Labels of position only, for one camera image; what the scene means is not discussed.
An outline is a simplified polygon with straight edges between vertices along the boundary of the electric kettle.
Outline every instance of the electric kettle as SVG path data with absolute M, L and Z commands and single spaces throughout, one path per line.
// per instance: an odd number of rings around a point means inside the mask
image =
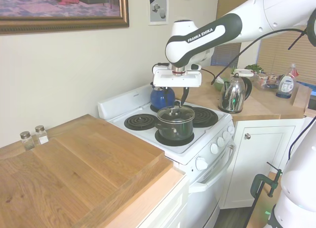
M 232 76 L 224 82 L 218 102 L 218 108 L 226 113 L 237 114 L 242 111 L 243 102 L 252 90 L 251 81 L 246 77 Z

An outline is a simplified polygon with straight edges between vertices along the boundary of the franka emika robot arm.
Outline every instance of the franka emika robot arm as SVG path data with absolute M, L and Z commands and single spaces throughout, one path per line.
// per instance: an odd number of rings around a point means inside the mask
M 177 21 L 165 50 L 170 64 L 153 67 L 153 83 L 199 87 L 201 66 L 196 63 L 210 58 L 214 47 L 253 41 L 281 29 L 307 24 L 308 38 L 316 46 L 315 20 L 316 0 L 248 0 L 200 29 L 190 20 Z M 285 167 L 281 195 L 264 228 L 316 228 L 315 135 L 316 123 Z
M 154 86 L 199 87 L 201 66 L 197 63 L 210 58 L 214 47 L 306 25 L 315 9 L 316 0 L 248 0 L 199 29 L 193 21 L 176 21 L 165 49 L 170 64 L 153 68 Z

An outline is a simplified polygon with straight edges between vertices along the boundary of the black pot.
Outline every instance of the black pot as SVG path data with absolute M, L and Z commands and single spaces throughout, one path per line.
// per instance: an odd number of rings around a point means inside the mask
M 156 128 L 162 137 L 181 141 L 193 134 L 194 111 L 189 107 L 166 107 L 158 111 Z

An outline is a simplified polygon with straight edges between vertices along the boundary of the stove knob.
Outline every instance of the stove knob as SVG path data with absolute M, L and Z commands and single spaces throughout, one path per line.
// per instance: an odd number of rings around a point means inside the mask
M 232 136 L 231 136 L 231 134 L 229 132 L 225 131 L 223 133 L 223 138 L 224 138 L 225 141 L 229 141 L 232 138 Z
M 219 137 L 219 138 L 217 139 L 217 145 L 218 145 L 220 148 L 222 148 L 223 146 L 225 146 L 225 141 L 224 141 L 224 139 L 223 139 L 222 137 Z
M 196 167 L 197 170 L 202 171 L 208 168 L 208 164 L 203 157 L 199 156 L 196 160 Z
M 233 135 L 233 134 L 235 133 L 235 128 L 234 128 L 234 126 L 229 126 L 229 127 L 228 127 L 228 132 Z
M 218 146 L 215 143 L 213 143 L 211 145 L 211 153 L 213 153 L 213 154 L 217 154 L 218 153 Z

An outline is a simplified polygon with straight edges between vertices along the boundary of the gold picture frame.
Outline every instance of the gold picture frame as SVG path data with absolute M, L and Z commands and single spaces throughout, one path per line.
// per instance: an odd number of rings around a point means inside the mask
M 129 27 L 128 0 L 119 0 L 120 17 L 3 17 L 0 34 L 64 32 Z

